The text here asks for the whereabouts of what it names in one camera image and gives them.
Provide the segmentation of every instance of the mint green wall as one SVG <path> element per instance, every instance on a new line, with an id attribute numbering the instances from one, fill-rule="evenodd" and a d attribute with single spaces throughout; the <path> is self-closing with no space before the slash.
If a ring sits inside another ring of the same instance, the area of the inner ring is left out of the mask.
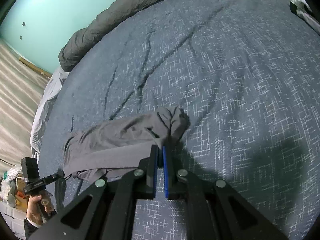
<path id="1" fill-rule="evenodd" d="M 87 27 L 114 1 L 17 0 L 0 26 L 0 36 L 20 55 L 52 73 L 71 35 Z"/>

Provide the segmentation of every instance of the human hand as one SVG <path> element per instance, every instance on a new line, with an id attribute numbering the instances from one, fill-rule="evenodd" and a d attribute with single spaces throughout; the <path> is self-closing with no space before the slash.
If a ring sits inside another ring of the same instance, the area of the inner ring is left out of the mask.
<path id="1" fill-rule="evenodd" d="M 37 203 L 40 203 L 42 200 L 43 196 L 42 195 L 35 195 L 35 196 L 30 196 L 29 202 L 28 202 L 28 208 L 27 208 L 27 218 L 31 220 L 32 222 L 36 223 L 37 225 L 42 225 L 42 218 L 38 210 Z M 45 211 L 48 213 L 52 210 L 50 206 L 44 206 Z"/>

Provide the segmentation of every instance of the metal screw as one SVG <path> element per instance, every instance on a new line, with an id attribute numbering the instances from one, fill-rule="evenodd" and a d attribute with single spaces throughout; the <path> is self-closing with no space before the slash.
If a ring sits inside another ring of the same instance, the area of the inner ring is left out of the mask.
<path id="1" fill-rule="evenodd" d="M 180 177 L 185 177 L 188 175 L 188 172 L 185 169 L 182 169 L 182 170 L 178 170 L 177 174 Z"/>
<path id="2" fill-rule="evenodd" d="M 223 179 L 218 179 L 216 181 L 216 186 L 217 187 L 225 187 L 226 186 L 226 182 Z"/>
<path id="3" fill-rule="evenodd" d="M 141 177 L 144 174 L 144 171 L 142 169 L 136 169 L 133 174 L 137 177 Z"/>
<path id="4" fill-rule="evenodd" d="M 94 184 L 96 185 L 96 187 L 103 187 L 106 182 L 104 181 L 104 179 L 97 179 Z"/>

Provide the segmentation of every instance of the gray bedsheet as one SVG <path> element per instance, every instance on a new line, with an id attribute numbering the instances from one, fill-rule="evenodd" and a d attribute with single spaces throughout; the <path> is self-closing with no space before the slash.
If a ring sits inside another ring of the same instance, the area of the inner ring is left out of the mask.
<path id="1" fill-rule="evenodd" d="M 54 104 L 41 175 L 63 165 L 71 131 L 178 104 L 191 125 L 177 148 L 202 179 L 225 178 L 290 239 L 319 214 L 320 37 L 287 0 L 163 0 L 105 35 Z M 139 201 L 134 239 L 186 239 L 183 206 Z M 88 184 L 56 182 L 58 211 Z"/>

